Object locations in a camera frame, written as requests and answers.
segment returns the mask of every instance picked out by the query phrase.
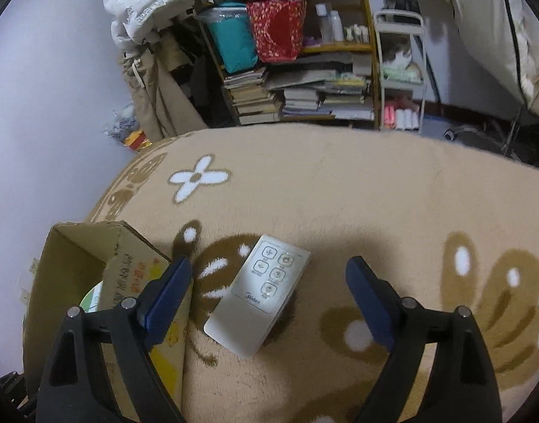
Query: flower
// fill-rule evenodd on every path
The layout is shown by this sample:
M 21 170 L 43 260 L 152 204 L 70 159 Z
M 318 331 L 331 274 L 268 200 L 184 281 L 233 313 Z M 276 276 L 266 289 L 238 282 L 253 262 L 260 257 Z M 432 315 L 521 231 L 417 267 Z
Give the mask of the flower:
M 212 159 L 213 155 L 204 155 L 197 161 L 193 171 L 179 171 L 171 175 L 170 184 L 181 184 L 173 198 L 175 203 L 188 198 L 200 184 L 220 184 L 228 180 L 230 173 L 226 170 L 207 170 Z

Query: white wall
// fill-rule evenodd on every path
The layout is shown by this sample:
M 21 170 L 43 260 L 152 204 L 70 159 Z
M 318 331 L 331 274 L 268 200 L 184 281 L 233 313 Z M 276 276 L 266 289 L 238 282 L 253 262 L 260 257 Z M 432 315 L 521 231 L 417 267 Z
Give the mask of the white wall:
M 102 0 L 12 0 L 0 18 L 0 375 L 22 370 L 17 279 L 132 152 L 102 133 L 130 96 Z
M 383 0 L 370 2 L 373 12 L 383 7 Z M 452 6 L 443 0 L 421 0 L 420 7 L 427 25 L 425 46 L 442 103 L 510 120 L 519 103 L 467 53 Z M 427 100 L 434 99 L 429 87 Z

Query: open cardboard box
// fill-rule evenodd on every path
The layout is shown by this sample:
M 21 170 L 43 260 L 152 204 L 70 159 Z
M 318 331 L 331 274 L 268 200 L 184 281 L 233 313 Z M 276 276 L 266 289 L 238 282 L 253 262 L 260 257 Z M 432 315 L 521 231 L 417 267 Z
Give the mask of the open cardboard box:
M 97 309 L 138 296 L 159 278 L 170 260 L 124 222 L 62 223 L 50 230 L 32 286 L 23 327 L 23 362 L 29 396 L 38 390 L 47 355 L 68 308 L 103 281 Z M 185 352 L 190 286 L 160 345 L 150 352 L 159 376 L 178 407 Z M 138 421 L 112 350 L 103 344 L 112 389 L 124 416 Z

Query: screw head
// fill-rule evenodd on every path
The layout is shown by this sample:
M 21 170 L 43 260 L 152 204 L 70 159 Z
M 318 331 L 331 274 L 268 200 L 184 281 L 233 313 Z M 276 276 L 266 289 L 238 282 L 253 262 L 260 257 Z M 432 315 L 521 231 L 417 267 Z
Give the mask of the screw head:
M 457 307 L 457 313 L 459 313 L 459 316 L 462 316 L 463 318 L 471 316 L 471 310 L 469 310 L 465 305 L 460 305 Z
M 405 308 L 416 308 L 418 306 L 418 302 L 413 297 L 404 297 L 401 303 Z
M 70 318 L 75 318 L 79 313 L 81 313 L 81 309 L 77 305 L 67 309 L 67 316 Z
M 121 302 L 121 307 L 128 310 L 136 305 L 136 299 L 133 297 L 124 298 Z

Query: remote control panel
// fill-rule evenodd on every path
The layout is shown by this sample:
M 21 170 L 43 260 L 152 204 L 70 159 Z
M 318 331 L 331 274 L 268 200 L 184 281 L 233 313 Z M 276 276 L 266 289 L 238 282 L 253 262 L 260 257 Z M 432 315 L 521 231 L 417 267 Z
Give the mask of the remote control panel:
M 263 235 L 204 325 L 239 357 L 262 345 L 287 304 L 311 253 Z

